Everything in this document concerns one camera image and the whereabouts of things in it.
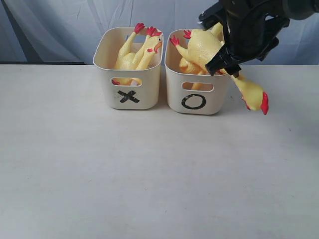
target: tabletop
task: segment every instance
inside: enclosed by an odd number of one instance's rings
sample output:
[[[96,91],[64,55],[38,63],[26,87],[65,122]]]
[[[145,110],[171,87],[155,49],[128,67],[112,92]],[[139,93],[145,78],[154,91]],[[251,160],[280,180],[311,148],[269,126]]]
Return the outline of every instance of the tabletop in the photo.
[[[318,239],[319,66],[243,66],[222,110],[109,108],[94,66],[0,66],[0,238]]]

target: black circle mark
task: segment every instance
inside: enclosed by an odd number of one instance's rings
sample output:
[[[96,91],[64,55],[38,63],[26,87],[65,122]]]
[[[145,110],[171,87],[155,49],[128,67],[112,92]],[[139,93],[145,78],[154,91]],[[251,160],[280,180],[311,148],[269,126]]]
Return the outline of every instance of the black circle mark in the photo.
[[[193,96],[198,96],[198,97],[201,97],[202,98],[202,103],[201,105],[199,106],[196,106],[196,107],[190,107],[186,104],[186,101],[189,99],[189,98],[192,98]],[[189,110],[199,110],[201,108],[203,108],[207,103],[207,100],[204,96],[202,95],[198,95],[198,94],[191,94],[191,95],[188,95],[186,96],[182,101],[181,101],[181,105],[184,106],[186,109],[189,109]]]

